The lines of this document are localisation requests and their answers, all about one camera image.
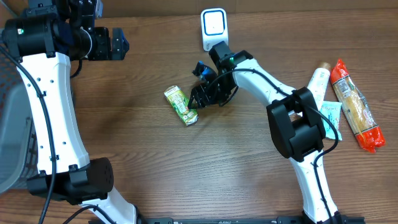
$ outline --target wooden table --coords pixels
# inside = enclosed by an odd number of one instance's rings
[[[228,15],[229,45],[247,50],[287,85],[306,86],[321,61],[342,58],[367,97],[387,146],[360,149],[341,114],[343,141],[325,157],[339,211],[368,223],[397,223],[398,9]],[[108,157],[115,186],[147,217],[272,218],[299,215],[302,194],[290,162],[275,149],[264,107],[240,90],[224,108],[199,111],[186,128],[164,98],[189,94],[201,47],[199,16],[103,19],[122,27],[130,51],[122,62],[84,62],[72,81],[76,116],[91,158]],[[326,100],[336,101],[331,88]],[[326,146],[331,140],[324,140]],[[0,196],[0,221],[37,223],[44,199],[25,190]],[[78,209],[50,204],[47,223]],[[90,212],[74,223],[87,223]]]

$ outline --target blue and white packet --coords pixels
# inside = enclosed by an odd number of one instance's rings
[[[341,137],[341,134],[338,130],[338,124],[340,122],[340,111],[341,111],[341,103],[330,102],[330,101],[324,101],[320,110],[320,112],[323,115],[325,115],[325,117],[327,117],[329,121],[334,125],[334,127],[337,130],[338,139],[341,141],[343,140],[343,138]],[[326,121],[324,120],[322,121],[326,131],[326,138],[336,139],[335,134],[330,125]]]

